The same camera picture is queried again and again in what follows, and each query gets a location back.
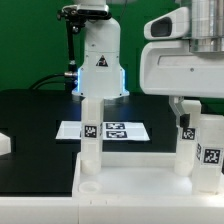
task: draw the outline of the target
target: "white paper sheet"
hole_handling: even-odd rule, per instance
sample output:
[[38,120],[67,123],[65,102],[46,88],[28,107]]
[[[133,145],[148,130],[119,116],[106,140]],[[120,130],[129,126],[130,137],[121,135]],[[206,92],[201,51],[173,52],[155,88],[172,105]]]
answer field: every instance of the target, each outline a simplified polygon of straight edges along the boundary
[[[81,139],[81,121],[62,121],[56,139]],[[103,122],[103,140],[149,141],[143,123]]]

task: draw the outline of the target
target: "white block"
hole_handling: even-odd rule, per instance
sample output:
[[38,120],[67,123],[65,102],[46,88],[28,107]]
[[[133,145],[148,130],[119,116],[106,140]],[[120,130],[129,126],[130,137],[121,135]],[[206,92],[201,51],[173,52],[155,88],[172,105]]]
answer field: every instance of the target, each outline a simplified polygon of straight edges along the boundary
[[103,122],[104,101],[98,98],[85,98],[82,101],[82,122],[101,124]]
[[184,100],[184,111],[190,114],[190,127],[198,127],[201,117],[201,103],[198,100]]
[[101,161],[103,141],[85,140],[81,141],[81,160]]
[[6,135],[0,133],[0,155],[11,152],[11,141]]
[[181,176],[190,176],[194,166],[197,142],[178,141],[174,172]]
[[82,101],[81,170],[95,175],[101,170],[103,148],[103,99]]
[[193,194],[216,194],[224,155],[224,117],[202,115],[192,174]]
[[190,124],[185,130],[178,128],[174,172],[181,176],[190,176],[198,142],[201,103],[196,100],[184,100],[182,106],[184,111],[190,114]]

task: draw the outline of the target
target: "warning label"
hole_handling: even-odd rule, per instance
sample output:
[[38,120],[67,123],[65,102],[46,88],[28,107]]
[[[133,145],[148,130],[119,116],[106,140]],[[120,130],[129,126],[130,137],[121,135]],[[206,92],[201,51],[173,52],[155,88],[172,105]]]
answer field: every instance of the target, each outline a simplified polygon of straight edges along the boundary
[[104,55],[101,56],[100,60],[96,64],[96,66],[108,67],[108,64],[107,64],[107,61],[106,61]]

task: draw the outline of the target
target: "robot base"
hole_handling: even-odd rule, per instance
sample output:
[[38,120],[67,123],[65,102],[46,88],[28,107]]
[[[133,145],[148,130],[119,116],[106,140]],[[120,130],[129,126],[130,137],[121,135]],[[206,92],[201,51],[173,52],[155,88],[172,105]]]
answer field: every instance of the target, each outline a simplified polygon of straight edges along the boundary
[[[82,96],[80,93],[78,93],[76,90],[72,91],[72,99],[73,101],[80,102],[84,99],[85,97]],[[128,103],[129,101],[129,92],[126,91],[123,93],[122,96],[117,97],[117,98],[104,98],[104,105],[115,105],[119,103]]]

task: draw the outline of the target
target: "white plastic part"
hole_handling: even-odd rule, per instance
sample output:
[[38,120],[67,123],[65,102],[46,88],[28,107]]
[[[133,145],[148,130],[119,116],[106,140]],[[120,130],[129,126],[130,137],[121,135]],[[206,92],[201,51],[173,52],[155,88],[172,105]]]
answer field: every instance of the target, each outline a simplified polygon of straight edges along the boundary
[[11,152],[10,138],[0,133],[0,156],[10,152]]
[[224,117],[202,115],[192,175],[194,194],[217,194],[224,156]]
[[178,128],[174,171],[181,176],[190,176],[198,144],[201,103],[196,100],[184,100],[182,106],[185,113],[190,114],[190,124],[186,130]]
[[192,54],[189,42],[160,41],[142,52],[140,86],[146,94],[224,98],[224,54]]
[[113,18],[86,23],[84,63],[74,96],[116,99],[129,95],[120,66],[120,26]]
[[82,101],[81,167],[88,175],[97,174],[101,169],[103,114],[103,99],[85,98]]
[[[153,23],[162,20],[163,18],[170,18],[172,22],[172,31],[170,36],[154,37],[152,36]],[[189,9],[187,7],[181,7],[173,12],[170,12],[164,16],[161,16],[153,21],[148,22],[144,27],[144,35],[148,40],[164,40],[174,39],[185,36],[189,31]]]
[[[174,163],[169,153],[103,152],[100,174],[87,176],[78,155],[73,198],[79,223],[222,224],[224,183],[215,196],[191,195],[191,179],[174,174]],[[94,183],[92,194],[80,191],[88,182]],[[96,182],[102,187],[98,193]]]
[[101,190],[102,186],[95,181],[87,181],[79,185],[79,192],[84,194],[101,193]]
[[69,197],[1,197],[3,224],[79,224],[78,202]]

